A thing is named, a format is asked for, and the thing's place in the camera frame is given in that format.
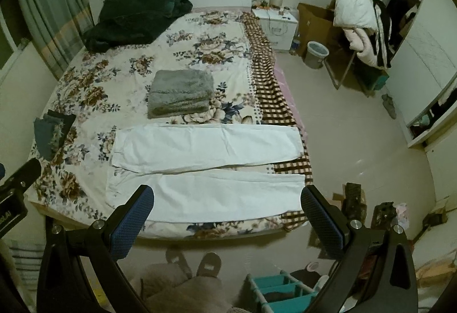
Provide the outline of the white pants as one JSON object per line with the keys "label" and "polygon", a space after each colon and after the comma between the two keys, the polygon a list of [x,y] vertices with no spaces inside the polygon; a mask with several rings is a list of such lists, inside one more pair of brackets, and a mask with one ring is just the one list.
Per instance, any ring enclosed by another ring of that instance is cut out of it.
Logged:
{"label": "white pants", "polygon": [[267,172],[301,158],[296,127],[154,124],[117,131],[106,199],[120,206],[142,185],[153,190],[155,222],[231,222],[300,209],[303,174]]}

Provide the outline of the teal storage rack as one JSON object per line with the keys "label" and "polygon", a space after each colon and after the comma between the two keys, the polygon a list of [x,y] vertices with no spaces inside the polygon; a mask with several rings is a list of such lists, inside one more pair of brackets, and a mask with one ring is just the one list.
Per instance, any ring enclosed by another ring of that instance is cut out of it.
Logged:
{"label": "teal storage rack", "polygon": [[305,312],[318,294],[284,270],[266,277],[248,274],[246,282],[254,312]]}

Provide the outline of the folded teal clothes pile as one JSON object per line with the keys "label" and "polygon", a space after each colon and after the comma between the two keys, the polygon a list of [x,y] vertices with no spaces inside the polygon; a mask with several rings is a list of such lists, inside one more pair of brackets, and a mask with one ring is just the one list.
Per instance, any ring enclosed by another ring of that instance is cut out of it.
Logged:
{"label": "folded teal clothes pile", "polygon": [[76,116],[48,110],[42,118],[33,122],[36,148],[45,160],[53,160],[58,150],[63,147],[67,135],[76,120]]}

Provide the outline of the floral fleece bed blanket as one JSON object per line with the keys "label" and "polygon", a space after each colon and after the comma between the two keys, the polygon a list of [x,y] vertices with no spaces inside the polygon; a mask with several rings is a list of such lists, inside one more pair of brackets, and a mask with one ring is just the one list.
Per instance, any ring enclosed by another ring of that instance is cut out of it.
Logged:
{"label": "floral fleece bed blanket", "polygon": [[193,12],[148,45],[81,51],[42,116],[73,123],[55,153],[33,144],[42,173],[28,200],[87,225],[146,184],[155,205],[144,238],[296,229],[312,173],[275,63],[244,11]]}

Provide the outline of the folded grey fluffy garment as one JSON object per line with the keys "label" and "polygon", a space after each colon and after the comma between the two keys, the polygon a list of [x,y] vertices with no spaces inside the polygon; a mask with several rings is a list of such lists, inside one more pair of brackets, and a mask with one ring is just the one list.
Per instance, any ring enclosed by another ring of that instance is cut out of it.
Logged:
{"label": "folded grey fluffy garment", "polygon": [[209,110],[214,95],[211,73],[196,69],[160,70],[150,86],[147,116],[171,117]]}

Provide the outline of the grey waste bin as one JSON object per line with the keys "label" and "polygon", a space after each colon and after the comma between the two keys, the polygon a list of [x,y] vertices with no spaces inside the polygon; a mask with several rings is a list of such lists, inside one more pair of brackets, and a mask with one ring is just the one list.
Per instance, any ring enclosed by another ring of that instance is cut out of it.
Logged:
{"label": "grey waste bin", "polygon": [[324,65],[324,60],[329,56],[330,51],[326,46],[317,41],[309,41],[304,54],[304,64],[311,69],[319,69]]}

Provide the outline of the white wardrobe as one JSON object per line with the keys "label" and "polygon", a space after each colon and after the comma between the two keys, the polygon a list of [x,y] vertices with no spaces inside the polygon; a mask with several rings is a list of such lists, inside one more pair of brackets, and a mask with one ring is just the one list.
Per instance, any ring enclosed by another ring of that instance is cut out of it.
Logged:
{"label": "white wardrobe", "polygon": [[407,0],[416,11],[399,32],[386,89],[393,98],[409,147],[419,145],[450,117],[449,109],[426,131],[418,124],[456,80],[456,5],[452,0]]}

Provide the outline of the brown cardboard box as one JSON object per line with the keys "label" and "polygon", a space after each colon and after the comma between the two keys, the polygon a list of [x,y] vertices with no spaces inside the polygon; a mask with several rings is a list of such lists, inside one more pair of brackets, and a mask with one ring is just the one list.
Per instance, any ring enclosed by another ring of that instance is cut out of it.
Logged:
{"label": "brown cardboard box", "polygon": [[336,49],[338,36],[342,34],[342,29],[333,25],[334,12],[305,3],[299,3],[297,9],[299,14],[297,28],[300,40],[297,54],[299,56],[305,54],[309,41],[316,41],[330,49]]}

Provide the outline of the white nightstand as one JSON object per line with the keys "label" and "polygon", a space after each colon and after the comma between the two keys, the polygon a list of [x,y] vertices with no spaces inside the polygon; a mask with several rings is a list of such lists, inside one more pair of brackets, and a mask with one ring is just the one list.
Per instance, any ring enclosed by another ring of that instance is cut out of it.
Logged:
{"label": "white nightstand", "polygon": [[273,50],[288,52],[296,35],[298,20],[289,11],[252,9]]}

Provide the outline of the dark green blanket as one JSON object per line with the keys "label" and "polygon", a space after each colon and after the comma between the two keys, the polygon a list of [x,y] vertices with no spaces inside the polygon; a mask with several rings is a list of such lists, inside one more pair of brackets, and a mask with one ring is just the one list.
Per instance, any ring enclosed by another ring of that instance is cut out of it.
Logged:
{"label": "dark green blanket", "polygon": [[85,48],[107,52],[150,44],[192,8],[189,0],[105,0],[98,23],[83,35]]}

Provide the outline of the grey green curtain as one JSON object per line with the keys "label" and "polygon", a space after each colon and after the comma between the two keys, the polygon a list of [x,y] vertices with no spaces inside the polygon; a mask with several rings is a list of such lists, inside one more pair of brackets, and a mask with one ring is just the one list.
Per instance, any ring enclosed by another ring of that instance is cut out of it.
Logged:
{"label": "grey green curtain", "polygon": [[84,47],[83,35],[93,27],[84,0],[19,0],[19,6],[40,56],[60,78]]}

